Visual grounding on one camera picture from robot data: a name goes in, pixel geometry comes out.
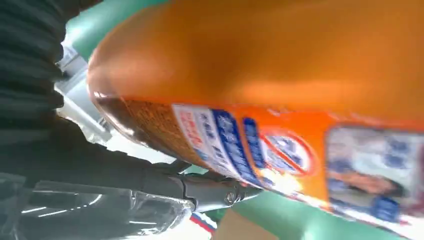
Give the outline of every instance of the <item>white label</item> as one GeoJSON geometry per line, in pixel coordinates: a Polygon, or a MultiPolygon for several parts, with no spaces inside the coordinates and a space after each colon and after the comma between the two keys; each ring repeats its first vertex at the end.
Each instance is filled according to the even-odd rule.
{"type": "Polygon", "coordinates": [[[227,177],[241,179],[220,140],[212,111],[177,104],[172,108],[185,138],[203,161],[227,177]]]}

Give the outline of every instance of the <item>photo on label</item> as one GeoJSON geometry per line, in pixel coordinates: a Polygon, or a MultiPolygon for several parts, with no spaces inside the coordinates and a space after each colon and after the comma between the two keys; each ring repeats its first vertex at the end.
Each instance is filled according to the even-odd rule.
{"type": "Polygon", "coordinates": [[[419,205],[422,135],[337,127],[327,136],[327,188],[334,213],[365,213],[396,223],[419,205]]]}

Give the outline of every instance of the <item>plastic bottle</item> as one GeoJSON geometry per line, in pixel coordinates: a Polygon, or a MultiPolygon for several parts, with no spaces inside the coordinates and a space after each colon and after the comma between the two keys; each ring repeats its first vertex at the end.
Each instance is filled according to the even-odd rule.
{"type": "Polygon", "coordinates": [[[89,89],[135,142],[408,235],[423,26],[420,0],[172,1],[106,36],[89,89]]]}

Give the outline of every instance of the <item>sleeve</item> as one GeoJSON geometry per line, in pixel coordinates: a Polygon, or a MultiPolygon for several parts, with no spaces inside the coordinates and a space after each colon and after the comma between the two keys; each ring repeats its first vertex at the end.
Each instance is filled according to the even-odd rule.
{"type": "Polygon", "coordinates": [[[75,170],[76,166],[84,168],[88,163],[93,168],[97,165],[113,169],[123,161],[129,162],[129,168],[136,162],[140,170],[152,166],[146,160],[110,152],[101,145],[87,142],[76,124],[56,115],[56,108],[64,102],[54,90],[54,83],[62,76],[55,62],[63,54],[61,41],[65,38],[65,24],[97,2],[100,1],[0,2],[0,158],[5,159],[3,170],[19,173],[23,171],[20,166],[31,166],[35,169],[32,173],[43,174],[43,170],[52,166],[60,167],[57,163],[75,170]]]}

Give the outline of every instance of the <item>logo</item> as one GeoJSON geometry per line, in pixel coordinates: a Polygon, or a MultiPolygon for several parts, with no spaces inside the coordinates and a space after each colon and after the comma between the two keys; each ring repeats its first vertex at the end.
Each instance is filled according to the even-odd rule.
{"type": "Polygon", "coordinates": [[[315,157],[309,145],[290,133],[260,134],[266,167],[295,176],[310,175],[315,157]]]}

